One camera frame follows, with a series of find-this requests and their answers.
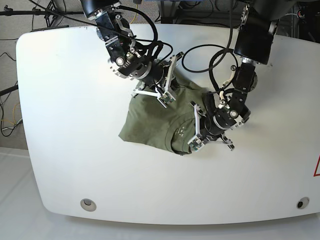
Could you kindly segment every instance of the white tabletop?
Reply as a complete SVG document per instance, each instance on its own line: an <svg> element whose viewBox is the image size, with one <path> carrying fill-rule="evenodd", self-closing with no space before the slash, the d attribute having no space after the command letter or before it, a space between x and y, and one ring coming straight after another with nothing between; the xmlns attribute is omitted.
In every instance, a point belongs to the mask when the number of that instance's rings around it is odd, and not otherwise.
<svg viewBox="0 0 320 240"><path fill-rule="evenodd" d="M151 38L149 28L132 26L140 38ZM228 38L228 30L218 27L157 28L175 53L200 44L224 45ZM186 65L204 69L216 50L191 52ZM258 85L247 100L250 120L228 132L236 149L211 144L184 157L118 137L136 82L111 73L108 58L94 27L27 33L17 43L25 134L49 211L172 225L320 212L320 176L314 176L320 140L318 44L276 36L269 64L256 69ZM217 68L220 84L230 76L231 64L228 56ZM208 73L182 72L212 89ZM297 209L303 197L310 203ZM83 210L82 199L93 200L96 211Z"/></svg>

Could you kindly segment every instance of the round hole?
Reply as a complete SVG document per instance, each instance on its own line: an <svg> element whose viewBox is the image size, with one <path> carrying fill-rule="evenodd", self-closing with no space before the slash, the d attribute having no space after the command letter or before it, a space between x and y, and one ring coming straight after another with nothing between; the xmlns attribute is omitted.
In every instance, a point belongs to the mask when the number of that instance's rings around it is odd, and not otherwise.
<svg viewBox="0 0 320 240"><path fill-rule="evenodd" d="M305 209L308 206L309 202L310 202L310 199L308 197L303 197L297 202L296 208Z"/></svg>
<svg viewBox="0 0 320 240"><path fill-rule="evenodd" d="M93 212L97 209L97 205L90 199L82 199L80 205L88 212Z"/></svg>

